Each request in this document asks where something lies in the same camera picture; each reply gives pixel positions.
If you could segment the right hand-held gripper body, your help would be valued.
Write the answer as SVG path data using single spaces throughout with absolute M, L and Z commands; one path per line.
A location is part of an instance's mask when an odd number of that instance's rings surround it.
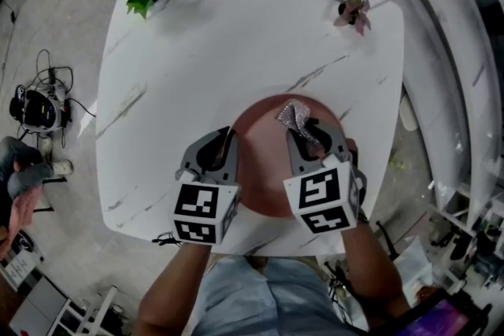
M 356 227 L 366 185 L 348 153 L 330 153 L 315 169 L 283 181 L 295 219 L 315 235 Z

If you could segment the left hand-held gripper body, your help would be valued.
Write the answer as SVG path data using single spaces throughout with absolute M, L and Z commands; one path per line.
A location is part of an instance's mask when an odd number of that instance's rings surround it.
M 187 168 L 176 174 L 172 235 L 184 243 L 218 246 L 239 204 L 240 186 L 224 184 Z

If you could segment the large pink plate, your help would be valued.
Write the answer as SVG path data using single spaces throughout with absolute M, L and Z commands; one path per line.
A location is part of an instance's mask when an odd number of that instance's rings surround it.
M 311 117 L 332 127 L 341 127 L 336 115 L 326 105 L 297 94 L 264 98 L 238 117 L 232 128 L 239 144 L 237 182 L 241 186 L 241 203 L 263 216 L 293 216 L 284 189 L 284 180 L 292 177 L 287 128 L 276 118 L 291 99 L 307 105 Z

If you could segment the silver glitter sponge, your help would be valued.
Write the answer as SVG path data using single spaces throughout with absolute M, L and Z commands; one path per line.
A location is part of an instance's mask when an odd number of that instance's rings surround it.
M 315 135 L 316 120 L 311 117 L 307 104 L 292 98 L 280 109 L 276 119 L 287 128 L 293 139 L 300 143 L 302 152 L 309 157 L 323 152 L 323 143 Z

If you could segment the person's right forearm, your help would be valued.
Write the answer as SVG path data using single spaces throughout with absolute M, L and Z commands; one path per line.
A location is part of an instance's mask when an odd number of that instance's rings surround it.
M 410 310 L 397 268 L 369 225 L 342 232 L 348 280 L 369 329 L 375 329 Z

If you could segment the person's left forearm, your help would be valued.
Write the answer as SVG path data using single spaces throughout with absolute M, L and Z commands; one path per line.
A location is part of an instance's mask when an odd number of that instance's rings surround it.
M 211 247 L 183 244 L 140 302 L 132 336 L 181 336 L 195 306 Z

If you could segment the white oval floor object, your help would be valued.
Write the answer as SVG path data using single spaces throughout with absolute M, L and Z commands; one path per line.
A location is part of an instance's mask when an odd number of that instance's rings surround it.
M 399 103 L 399 117 L 402 126 L 407 131 L 416 131 L 419 128 L 413 106 L 407 95 L 404 95 Z

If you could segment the person's light blue shirt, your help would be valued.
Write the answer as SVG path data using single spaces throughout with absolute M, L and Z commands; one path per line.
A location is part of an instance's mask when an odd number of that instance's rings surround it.
M 263 271 L 226 257 L 204 275 L 191 336 L 357 336 L 336 315 L 328 287 L 298 260 L 270 258 Z

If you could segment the white plastic bag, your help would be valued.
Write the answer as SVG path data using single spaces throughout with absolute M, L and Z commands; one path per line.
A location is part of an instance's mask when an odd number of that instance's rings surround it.
M 418 236 L 414 237 L 408 247 L 394 260 L 404 288 L 411 288 L 417 282 L 424 286 L 433 284 L 432 263 Z

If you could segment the pink potted plant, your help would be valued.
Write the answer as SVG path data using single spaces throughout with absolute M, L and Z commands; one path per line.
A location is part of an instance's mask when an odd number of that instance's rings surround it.
M 335 27 L 352 26 L 355 31 L 363 36 L 365 30 L 371 30 L 371 24 L 367 17 L 370 10 L 369 0 L 337 0 L 338 16 L 334 20 Z

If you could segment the white metal shelving rack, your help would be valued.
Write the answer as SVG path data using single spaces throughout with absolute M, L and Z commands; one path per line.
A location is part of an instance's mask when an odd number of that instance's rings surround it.
M 491 204 L 502 163 L 501 91 L 476 0 L 392 0 L 405 17 L 403 85 L 432 174 L 431 208 L 467 234 Z M 495 0 L 504 12 L 504 0 Z

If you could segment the black screen device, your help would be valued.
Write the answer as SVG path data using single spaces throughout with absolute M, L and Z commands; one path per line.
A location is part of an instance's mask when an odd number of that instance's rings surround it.
M 424 286 L 394 336 L 482 336 L 492 308 L 492 304 L 478 307 L 464 290 L 449 294 Z

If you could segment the white paper sign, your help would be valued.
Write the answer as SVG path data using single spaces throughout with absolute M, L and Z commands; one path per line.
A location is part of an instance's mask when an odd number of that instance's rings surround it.
M 41 262 L 37 252 L 21 249 L 19 253 L 9 251 L 6 259 L 0 261 L 0 275 L 14 290 L 28 278 L 32 271 Z

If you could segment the white frame stool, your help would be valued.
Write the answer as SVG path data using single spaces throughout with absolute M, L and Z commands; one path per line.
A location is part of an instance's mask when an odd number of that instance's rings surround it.
M 115 336 L 106 330 L 102 323 L 106 313 L 111 308 L 117 291 L 118 289 L 115 286 L 111 286 L 104 295 L 98 294 L 89 304 L 84 314 L 73 308 L 72 301 L 68 299 L 57 314 L 46 336 Z M 64 323 L 66 315 L 76 320 L 77 327 L 75 330 L 72 330 Z

